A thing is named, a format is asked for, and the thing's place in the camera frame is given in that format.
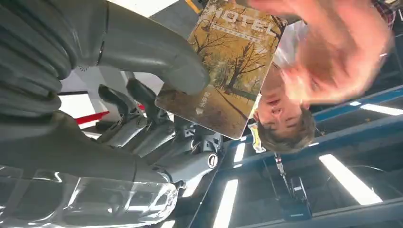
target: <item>man's hair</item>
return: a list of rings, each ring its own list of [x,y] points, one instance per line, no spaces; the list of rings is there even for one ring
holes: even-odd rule
[[[258,121],[259,138],[262,146],[276,153],[296,153],[308,146],[315,137],[315,120],[311,112],[301,108],[301,129],[293,138],[281,138],[276,136],[271,129],[266,129]]]

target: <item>plaid shirt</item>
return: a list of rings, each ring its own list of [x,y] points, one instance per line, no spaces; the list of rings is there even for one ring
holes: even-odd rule
[[[389,6],[386,5],[386,3],[384,3],[383,1],[372,0],[372,4],[381,14],[382,18],[386,21],[388,27],[392,29],[393,22],[396,17],[396,12],[390,9]]]

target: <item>hand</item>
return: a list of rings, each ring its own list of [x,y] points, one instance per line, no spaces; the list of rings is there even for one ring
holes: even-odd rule
[[[302,103],[339,103],[371,85],[391,32],[370,0],[249,0],[272,15],[297,14],[309,32],[283,69],[286,93]]]

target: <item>fluorescent light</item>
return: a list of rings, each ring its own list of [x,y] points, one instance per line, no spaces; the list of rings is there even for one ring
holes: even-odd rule
[[[221,203],[215,217],[213,228],[227,228],[230,224],[232,208],[238,188],[238,179],[230,180],[225,185]]]
[[[239,162],[242,160],[243,158],[243,153],[245,152],[245,143],[240,143],[237,146],[237,150],[235,152],[235,156],[234,156],[234,162]]]
[[[172,228],[175,225],[175,220],[164,222],[161,228]]]
[[[186,190],[183,193],[182,197],[189,197],[191,196],[194,191],[196,190],[197,186],[199,185],[200,181],[202,180],[202,175],[197,175],[193,177],[190,181],[186,183]]]
[[[108,0],[116,5],[149,17],[167,8],[178,0]]]
[[[401,115],[401,114],[403,114],[402,109],[389,108],[389,107],[375,105],[375,104],[365,104],[365,105],[361,106],[361,108],[365,109],[365,110],[369,110],[369,111],[388,114],[388,115]]]
[[[309,144],[308,146],[316,146],[316,145],[319,145],[319,143],[318,143],[318,142],[314,142],[314,143],[312,143],[312,144]]]
[[[361,104],[361,102],[358,101],[353,101],[350,103],[351,106],[359,106]]]
[[[361,205],[382,202],[368,186],[331,154],[319,157],[320,161]]]

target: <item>yellow strap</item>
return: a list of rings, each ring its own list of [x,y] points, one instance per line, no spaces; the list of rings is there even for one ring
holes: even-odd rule
[[[185,2],[190,6],[190,8],[197,14],[199,14],[201,11],[197,6],[192,2],[192,0],[185,0]]]

